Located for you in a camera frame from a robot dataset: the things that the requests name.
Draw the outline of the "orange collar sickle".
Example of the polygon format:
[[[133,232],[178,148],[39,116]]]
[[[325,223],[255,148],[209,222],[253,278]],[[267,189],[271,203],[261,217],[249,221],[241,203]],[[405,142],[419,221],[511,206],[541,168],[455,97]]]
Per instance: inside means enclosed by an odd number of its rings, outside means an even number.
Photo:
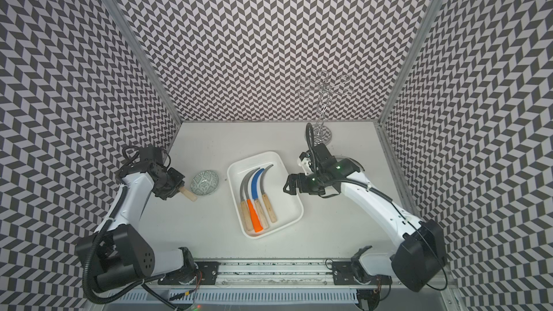
[[[262,224],[259,220],[259,217],[256,213],[255,207],[253,205],[253,201],[250,198],[249,194],[249,182],[252,178],[252,176],[259,170],[259,168],[255,168],[254,170],[249,171],[249,173],[246,174],[242,184],[244,197],[247,201],[249,213],[250,213],[250,219],[252,222],[253,230],[255,233],[260,233],[263,230]]]

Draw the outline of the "wooden handle sickle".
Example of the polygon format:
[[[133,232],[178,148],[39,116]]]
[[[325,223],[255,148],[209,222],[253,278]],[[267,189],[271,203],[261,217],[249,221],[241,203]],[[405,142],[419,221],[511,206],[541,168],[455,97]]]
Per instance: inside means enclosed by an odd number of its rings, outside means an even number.
[[[191,200],[192,202],[197,201],[197,195],[194,194],[192,191],[188,190],[186,187],[181,187],[179,189],[179,192],[183,194],[186,198]]]
[[[263,172],[262,172],[262,175],[261,175],[261,178],[260,178],[260,190],[261,190],[261,193],[262,193],[262,200],[264,202],[264,205],[266,207],[266,211],[269,215],[269,219],[271,220],[272,223],[276,223],[277,221],[277,216],[276,216],[276,213],[274,211],[274,208],[272,206],[272,203],[265,191],[265,177],[266,177],[266,174],[267,172],[269,171],[270,168],[273,167],[273,164],[270,164],[268,165],[268,167],[266,167]]]

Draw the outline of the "white plastic storage box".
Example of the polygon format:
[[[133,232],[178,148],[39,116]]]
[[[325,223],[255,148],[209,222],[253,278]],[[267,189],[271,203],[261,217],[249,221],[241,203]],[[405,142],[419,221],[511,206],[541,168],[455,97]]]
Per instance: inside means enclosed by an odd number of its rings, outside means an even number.
[[[304,206],[297,195],[283,191],[288,171],[274,151],[231,164],[227,178],[244,236],[260,239],[298,223]]]

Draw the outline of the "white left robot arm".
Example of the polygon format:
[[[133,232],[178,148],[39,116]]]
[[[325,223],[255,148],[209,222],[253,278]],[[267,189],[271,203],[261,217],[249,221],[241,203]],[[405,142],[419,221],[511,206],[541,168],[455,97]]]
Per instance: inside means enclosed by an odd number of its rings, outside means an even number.
[[[125,162],[116,173],[119,188],[108,214],[91,235],[76,242],[76,255],[84,269],[84,295],[89,302],[106,305],[142,286],[171,307],[148,282],[199,283],[200,270],[189,249],[155,249],[138,232],[138,225],[148,200],[177,195],[184,175],[171,167],[165,148],[129,145],[122,155]]]

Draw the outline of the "blue blade sickle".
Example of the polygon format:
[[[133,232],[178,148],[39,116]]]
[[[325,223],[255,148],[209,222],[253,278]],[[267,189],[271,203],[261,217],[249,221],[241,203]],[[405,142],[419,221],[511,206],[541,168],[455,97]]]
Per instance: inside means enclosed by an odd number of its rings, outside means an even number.
[[[253,178],[251,180],[251,198],[253,200],[253,205],[255,207],[259,222],[261,223],[262,228],[265,230],[269,227],[269,223],[267,222],[264,209],[259,199],[259,196],[260,196],[259,184],[260,184],[260,178],[263,172],[264,172],[264,169],[260,168],[253,175]]]

